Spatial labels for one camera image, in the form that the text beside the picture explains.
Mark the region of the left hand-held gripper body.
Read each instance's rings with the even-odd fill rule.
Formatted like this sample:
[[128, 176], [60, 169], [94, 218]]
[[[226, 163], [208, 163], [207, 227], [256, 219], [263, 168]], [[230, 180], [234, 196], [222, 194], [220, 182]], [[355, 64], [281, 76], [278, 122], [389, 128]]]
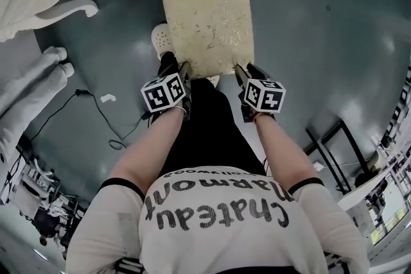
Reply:
[[188, 121], [191, 114], [191, 84], [188, 80], [182, 83], [179, 72], [158, 76], [144, 84], [141, 94], [151, 113], [152, 120], [156, 120], [163, 112], [171, 108], [179, 108], [184, 113], [184, 121]]

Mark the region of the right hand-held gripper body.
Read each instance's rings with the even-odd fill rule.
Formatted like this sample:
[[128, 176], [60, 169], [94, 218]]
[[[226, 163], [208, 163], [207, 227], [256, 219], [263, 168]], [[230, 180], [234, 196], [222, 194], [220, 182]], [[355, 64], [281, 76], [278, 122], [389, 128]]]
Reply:
[[249, 77], [246, 88], [241, 88], [238, 95], [243, 121], [251, 123], [257, 114], [268, 114], [274, 117], [274, 114], [281, 111], [285, 94], [286, 89], [283, 85], [271, 77], [268, 80]]

